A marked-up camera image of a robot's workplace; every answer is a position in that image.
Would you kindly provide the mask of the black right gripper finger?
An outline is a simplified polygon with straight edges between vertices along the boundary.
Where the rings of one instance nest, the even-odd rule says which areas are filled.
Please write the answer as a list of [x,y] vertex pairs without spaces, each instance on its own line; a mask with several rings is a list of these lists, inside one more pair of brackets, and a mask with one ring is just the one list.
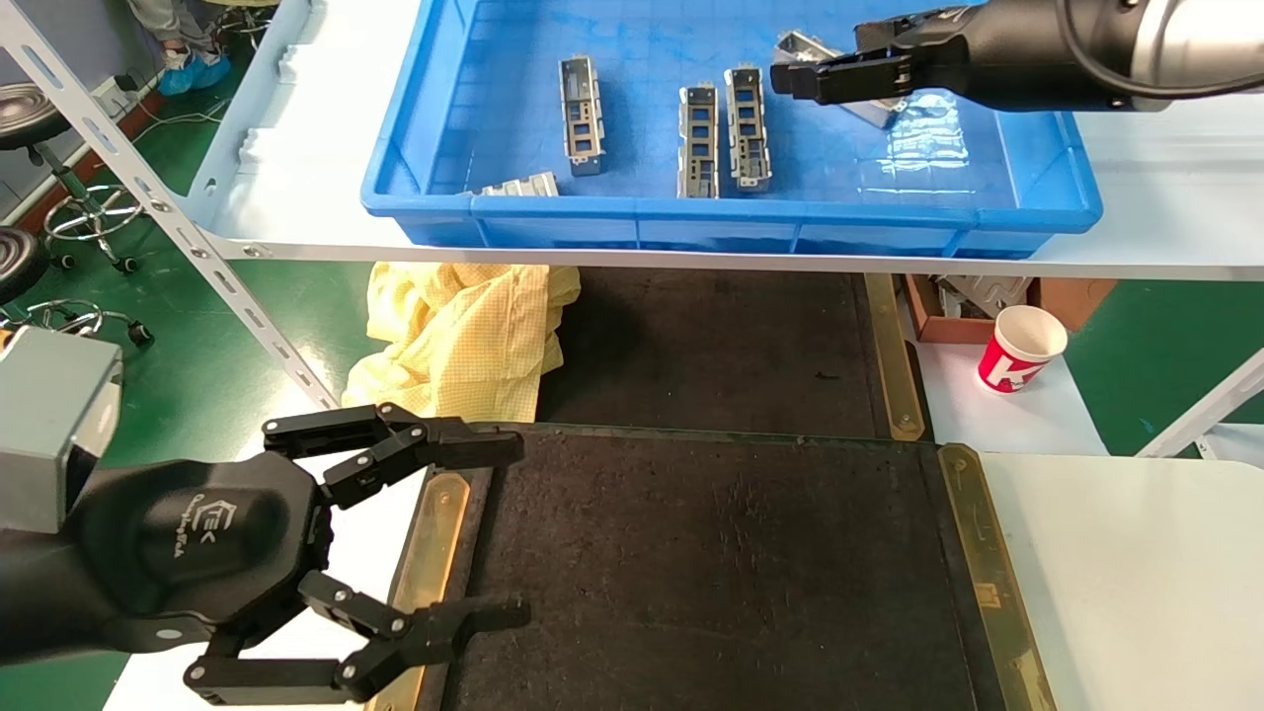
[[939,8],[858,24],[856,51],[913,52],[918,46],[943,43],[959,32],[975,15],[976,8]]
[[770,80],[774,94],[823,108],[908,96],[915,90],[911,54],[890,48],[819,62],[777,62],[770,67]]

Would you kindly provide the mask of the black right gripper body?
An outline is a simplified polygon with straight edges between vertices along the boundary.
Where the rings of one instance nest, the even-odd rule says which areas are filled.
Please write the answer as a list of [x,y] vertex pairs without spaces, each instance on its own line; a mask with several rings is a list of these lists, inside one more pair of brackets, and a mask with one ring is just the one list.
[[911,22],[913,85],[1004,113],[1133,110],[1133,97],[1079,67],[1062,35],[1060,10],[1079,49],[1112,72],[1133,73],[1146,1],[987,1]]

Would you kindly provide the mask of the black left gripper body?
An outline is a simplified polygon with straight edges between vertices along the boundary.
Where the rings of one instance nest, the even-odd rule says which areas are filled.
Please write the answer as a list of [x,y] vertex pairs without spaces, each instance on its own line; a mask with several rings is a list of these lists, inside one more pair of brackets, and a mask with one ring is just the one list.
[[258,645],[331,544],[321,487],[284,455],[95,471],[58,533],[3,533],[3,662]]

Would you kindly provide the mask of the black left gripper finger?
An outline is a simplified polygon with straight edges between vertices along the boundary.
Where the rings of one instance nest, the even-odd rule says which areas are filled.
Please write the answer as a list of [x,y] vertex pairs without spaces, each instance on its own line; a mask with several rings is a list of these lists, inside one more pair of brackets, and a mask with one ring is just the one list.
[[[302,610],[356,633],[344,659],[243,659],[245,648]],[[478,634],[525,628],[520,595],[453,598],[406,612],[311,571],[281,590],[279,603],[217,629],[185,673],[186,688],[214,706],[340,705],[370,701],[407,671],[450,665]]]
[[262,428],[265,450],[289,461],[353,450],[324,474],[326,504],[348,510],[428,467],[506,467],[525,455],[518,431],[474,431],[456,416],[420,417],[393,402],[284,416]]

